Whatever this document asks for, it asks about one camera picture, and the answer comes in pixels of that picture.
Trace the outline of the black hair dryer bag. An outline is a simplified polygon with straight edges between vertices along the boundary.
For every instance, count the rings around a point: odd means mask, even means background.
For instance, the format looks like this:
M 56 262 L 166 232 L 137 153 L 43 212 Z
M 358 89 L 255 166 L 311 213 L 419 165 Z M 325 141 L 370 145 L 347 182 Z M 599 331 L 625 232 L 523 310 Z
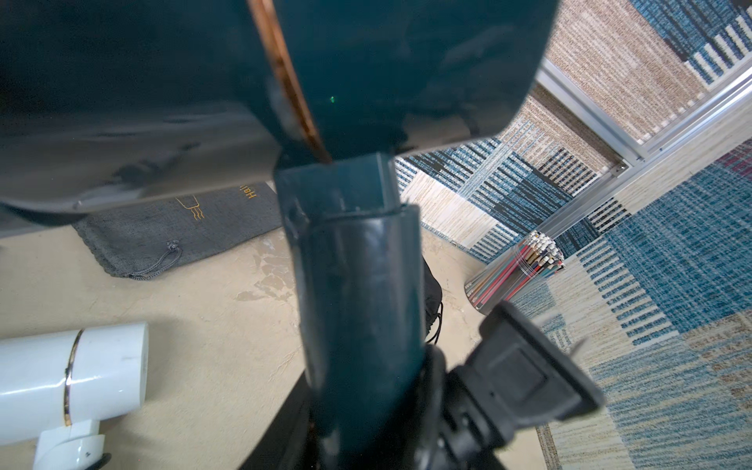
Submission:
M 443 289 L 423 260 L 424 314 L 428 344 L 438 344 L 443 326 Z

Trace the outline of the grey hair dryer bag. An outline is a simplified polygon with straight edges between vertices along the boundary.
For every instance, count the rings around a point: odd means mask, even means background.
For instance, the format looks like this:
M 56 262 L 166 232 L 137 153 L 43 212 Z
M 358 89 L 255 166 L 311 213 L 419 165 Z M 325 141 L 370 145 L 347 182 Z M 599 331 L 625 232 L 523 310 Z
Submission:
M 150 280 L 281 226 L 266 183 L 94 213 L 74 230 L 107 274 Z

